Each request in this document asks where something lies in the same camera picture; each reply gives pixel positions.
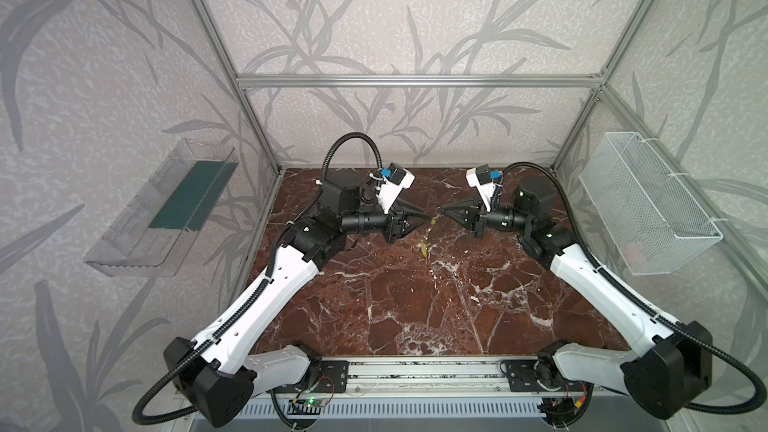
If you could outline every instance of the white wire mesh basket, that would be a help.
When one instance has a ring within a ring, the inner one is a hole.
[[[632,274],[669,274],[723,238],[637,132],[606,133],[580,179]]]

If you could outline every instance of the transparent plastic bin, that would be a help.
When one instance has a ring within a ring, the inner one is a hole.
[[[580,179],[632,274],[669,274],[723,238],[637,132],[606,133]]]
[[[85,262],[110,276],[173,277],[236,167],[234,147],[181,139]]]

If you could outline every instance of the marble surface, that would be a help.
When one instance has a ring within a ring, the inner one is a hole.
[[[379,234],[338,254],[267,328],[254,352],[304,342],[323,355],[533,354],[559,339],[626,349],[609,322],[569,285],[527,257],[512,234],[470,238],[441,205],[471,194],[459,168],[412,168],[401,197],[436,218],[395,244]],[[520,171],[507,177],[510,200]],[[316,190],[317,169],[289,169],[256,256]],[[556,205],[555,215],[567,218]]]

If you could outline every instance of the wall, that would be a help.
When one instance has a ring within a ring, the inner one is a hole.
[[[274,174],[186,0],[2,0],[0,58],[0,430],[138,430],[164,347],[238,292]],[[182,137],[240,164],[178,273],[84,264]]]
[[[664,147],[763,258],[768,213],[765,77],[766,0],[660,0],[610,81]],[[684,322],[697,320],[715,344],[768,379],[768,309],[729,261],[723,245],[668,275],[627,273],[578,175],[603,133],[623,130],[598,105],[560,173],[568,183],[590,246],[633,287]],[[706,404],[733,404],[752,394],[732,368],[714,362]],[[699,430],[762,430],[768,408],[737,417],[694,414]]]
[[[638,0],[206,0],[239,74],[599,72]],[[538,158],[585,90],[250,90],[282,163],[317,165],[341,132],[405,164]],[[339,163],[370,163],[359,145]]]

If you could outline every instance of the red marble tabletop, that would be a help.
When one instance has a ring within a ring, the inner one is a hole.
[[[438,216],[441,205],[471,195],[460,168],[410,168],[416,180],[401,197],[428,213],[423,226],[388,245],[379,234],[347,247],[288,302],[254,352],[301,341],[325,356],[535,354],[559,339],[626,350],[613,326],[568,284],[528,258],[514,234],[483,239]],[[503,202],[523,170],[506,178]],[[268,246],[310,200],[319,169],[288,169],[250,281]],[[557,218],[565,219],[562,202]]]

